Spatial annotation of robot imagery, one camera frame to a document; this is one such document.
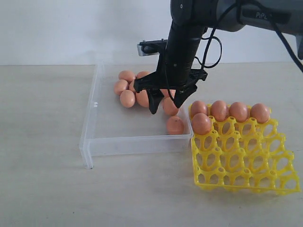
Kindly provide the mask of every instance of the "egg tray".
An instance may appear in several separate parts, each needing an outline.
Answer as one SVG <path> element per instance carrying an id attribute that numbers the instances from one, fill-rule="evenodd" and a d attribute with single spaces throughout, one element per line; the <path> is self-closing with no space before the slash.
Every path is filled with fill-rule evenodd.
<path id="1" fill-rule="evenodd" d="M 277 120 L 259 124 L 251 117 L 242 123 L 234 117 L 223 122 L 209 118 L 212 130 L 191 139 L 196 185 L 207 191 L 218 187 L 277 195 L 301 191 L 294 153 L 285 149 L 286 137 L 278 133 Z"/>

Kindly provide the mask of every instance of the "white wall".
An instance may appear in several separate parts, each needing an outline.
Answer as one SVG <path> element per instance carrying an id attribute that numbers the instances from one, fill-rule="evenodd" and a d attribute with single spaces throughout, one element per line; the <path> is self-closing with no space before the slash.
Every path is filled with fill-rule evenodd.
<path id="1" fill-rule="evenodd" d="M 107 62 L 155 62 L 138 57 L 141 40 L 167 38 L 170 0 L 0 0 L 0 65 L 93 64 L 101 50 Z M 222 62 L 290 61 L 277 35 L 246 27 L 218 31 Z M 296 51 L 295 39 L 288 36 Z M 200 46 L 202 54 L 204 45 Z M 208 62 L 217 60 L 218 46 Z"/>

